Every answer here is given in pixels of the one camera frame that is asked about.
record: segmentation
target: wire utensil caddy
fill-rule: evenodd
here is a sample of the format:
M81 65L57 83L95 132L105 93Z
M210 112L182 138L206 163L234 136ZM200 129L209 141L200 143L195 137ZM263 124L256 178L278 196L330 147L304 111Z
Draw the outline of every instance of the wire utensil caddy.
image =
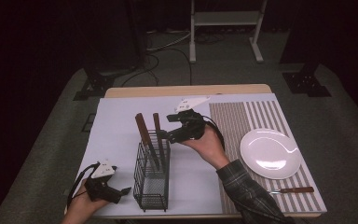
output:
M140 208L168 209L171 149L168 140L148 131L151 146L140 142L135 164L133 197Z

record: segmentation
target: wooden handle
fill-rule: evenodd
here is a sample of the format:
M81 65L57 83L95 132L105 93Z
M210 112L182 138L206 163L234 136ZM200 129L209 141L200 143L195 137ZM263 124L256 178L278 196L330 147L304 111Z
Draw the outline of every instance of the wooden handle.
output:
M144 116L141 113L139 113L135 116L135 120L136 120L136 124L138 125L139 133L141 134L142 142L144 146L149 147L150 153L152 154L156 167L159 170L158 157L153 147L152 140L150 139L149 131L146 128Z
M306 192L314 192L313 187L281 189L280 190L280 193L306 193Z
M162 170L165 172L165 153L164 153L164 148L163 148L163 145L162 145L161 138L158 137L158 132L161 130L161 127L159 126L158 113L153 114L153 120L155 121L155 127L156 127L156 135L157 135L157 140L158 140L159 157L161 159Z
M138 125L139 134L142 138L142 143L144 146L148 146L149 143L151 143L150 135L147 131L144 116L142 114L137 114L135 116L136 124Z

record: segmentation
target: white shelf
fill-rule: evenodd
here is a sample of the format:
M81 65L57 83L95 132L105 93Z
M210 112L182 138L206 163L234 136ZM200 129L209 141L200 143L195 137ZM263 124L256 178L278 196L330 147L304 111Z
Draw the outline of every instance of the white shelf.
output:
M256 25L259 11L196 12L196 26Z

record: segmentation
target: black strap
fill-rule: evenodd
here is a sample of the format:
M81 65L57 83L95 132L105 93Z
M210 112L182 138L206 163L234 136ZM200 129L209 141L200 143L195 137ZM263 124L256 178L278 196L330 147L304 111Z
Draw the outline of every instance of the black strap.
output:
M217 125L213 122L210 122L210 121L205 121L206 124L208 124L211 128L214 129L214 131L216 132L217 134L217 137L219 137L220 139L220 143L222 144L222 147L223 147L223 150L226 151L226 148L225 148L225 138L223 137L222 133L220 132L219 128L217 127Z
M100 165L99 162L92 164L80 173L80 175L77 177L77 179L75 181L75 184L72 186L71 192L69 192L68 199L66 201L66 208L69 208L69 205L71 204L72 200L74 199L73 196L74 196L75 190L76 190L77 186L79 185L80 181L82 180L84 174L88 171L88 169L94 168L94 170L95 170L99 165Z

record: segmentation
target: gray carpet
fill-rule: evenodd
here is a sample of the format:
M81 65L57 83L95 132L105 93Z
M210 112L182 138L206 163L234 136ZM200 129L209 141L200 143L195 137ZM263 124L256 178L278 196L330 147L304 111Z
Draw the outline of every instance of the gray carpet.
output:
M358 223L358 107L337 76L322 65L315 76L332 97L309 98L306 94L292 94L282 72L298 71L301 64L279 64L288 34L260 35L258 43L264 63L255 62L246 37L249 35L226 35L223 41L213 45L197 45L197 62L191 65L191 82L184 55L174 50L154 53L159 58L158 67L153 70L159 86L190 83L270 85L328 209L326 214L308 219L308 222ZM178 35L155 34L150 36L149 44L157 47L175 38ZM187 43L175 48L188 55ZM151 57L148 60L146 67L156 62ZM118 78L115 86L119 87L130 76ZM86 78L83 69L79 69L63 90L0 207L0 223L59 223L62 219L65 193L75 181L88 142L89 134L81 130L88 115L96 112L99 101L98 97L73 101ZM156 79L147 73L126 83L126 86L155 85ZM92 219L89 223L115 221Z

